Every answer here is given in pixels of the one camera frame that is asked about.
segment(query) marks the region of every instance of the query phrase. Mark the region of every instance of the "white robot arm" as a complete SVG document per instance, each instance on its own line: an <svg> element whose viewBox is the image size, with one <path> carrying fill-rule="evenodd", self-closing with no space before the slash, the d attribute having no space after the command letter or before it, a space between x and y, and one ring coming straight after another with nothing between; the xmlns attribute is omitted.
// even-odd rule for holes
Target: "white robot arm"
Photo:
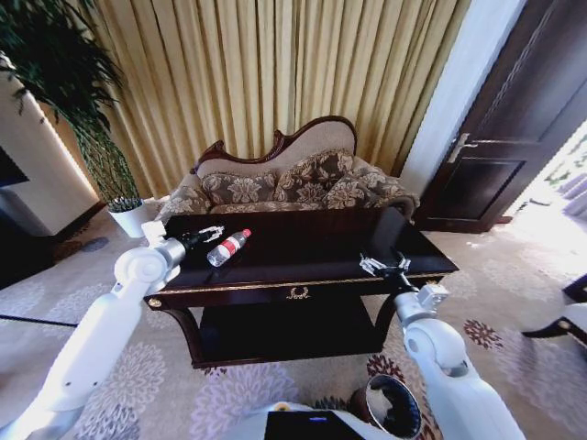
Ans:
<svg viewBox="0 0 587 440"><path fill-rule="evenodd" d="M38 396L20 417L0 429L1 440L57 439L69 431L122 354L138 324L143 297L179 274L186 250L220 237L224 228L212 226L179 240L164 240L161 222L148 222L143 229L150 246L130 249L116 261L116 285L90 306Z"/></svg>
<svg viewBox="0 0 587 440"><path fill-rule="evenodd" d="M477 373L460 334L436 319L436 307L449 293L438 284L421 290L412 286L404 275L409 260L398 255L396 267L364 257L360 265L371 275L393 280L403 292L394 302L404 328L404 346L424 377L426 398L443 436L450 440L524 439L502 398Z"/></svg>

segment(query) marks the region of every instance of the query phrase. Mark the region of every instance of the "table drawer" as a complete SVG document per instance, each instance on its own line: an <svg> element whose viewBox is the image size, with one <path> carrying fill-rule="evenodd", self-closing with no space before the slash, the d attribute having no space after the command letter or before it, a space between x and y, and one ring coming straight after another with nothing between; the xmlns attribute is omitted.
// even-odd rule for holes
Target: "table drawer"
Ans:
<svg viewBox="0 0 587 440"><path fill-rule="evenodd" d="M408 277L416 287L427 282L439 282L442 275L415 275ZM310 282L282 282L224 286L215 288L174 289L146 298L153 310L215 305L276 303L303 301L311 298L336 299L341 296L380 295L393 293L382 279L323 280Z"/></svg>

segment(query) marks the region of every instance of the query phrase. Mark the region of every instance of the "coffee table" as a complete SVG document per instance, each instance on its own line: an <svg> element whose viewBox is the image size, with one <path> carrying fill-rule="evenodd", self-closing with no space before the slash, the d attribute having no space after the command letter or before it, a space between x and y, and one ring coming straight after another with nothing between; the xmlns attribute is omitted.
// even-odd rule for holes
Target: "coffee table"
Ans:
<svg viewBox="0 0 587 440"><path fill-rule="evenodd" d="M412 260L415 286L458 268L394 208L178 215L168 237L212 225L247 244L220 268L205 244L185 257L180 275L145 301L183 330L195 369L382 350L394 314L394 286L359 266L360 253ZM387 294L373 323L362 295ZM204 307L200 325L190 307Z"/></svg>

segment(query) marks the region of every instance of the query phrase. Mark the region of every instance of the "floor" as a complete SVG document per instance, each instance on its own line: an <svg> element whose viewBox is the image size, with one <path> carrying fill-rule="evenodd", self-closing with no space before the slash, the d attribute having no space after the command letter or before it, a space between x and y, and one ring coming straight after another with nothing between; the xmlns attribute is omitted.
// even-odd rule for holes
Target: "floor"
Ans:
<svg viewBox="0 0 587 440"><path fill-rule="evenodd" d="M440 317L461 332L477 370L503 396L530 439L587 437L585 349L570 337L520 335L559 314L565 303L560 289L585 271L586 230L557 209L529 205L511 224L490 233L427 234L461 268L443 282L452 295ZM116 258L140 243L101 212L64 245L64 255L72 255L0 291L0 313L76 323L113 285ZM370 312L381 301L370 298ZM32 401L70 333L63 327L0 321L0 425ZM404 380L420 401L424 429L419 438L441 438L396 321L380 354L193 370L175 322L145 307L115 372L67 438L216 439L270 402L345 408L351 393L380 372Z"/></svg>

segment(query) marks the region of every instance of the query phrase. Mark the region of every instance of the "door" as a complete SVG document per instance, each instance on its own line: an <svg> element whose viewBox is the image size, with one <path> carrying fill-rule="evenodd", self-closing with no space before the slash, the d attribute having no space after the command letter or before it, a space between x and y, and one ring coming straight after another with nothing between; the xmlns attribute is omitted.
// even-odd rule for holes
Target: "door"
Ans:
<svg viewBox="0 0 587 440"><path fill-rule="evenodd" d="M528 0L415 215L488 231L587 118L587 2Z"/></svg>

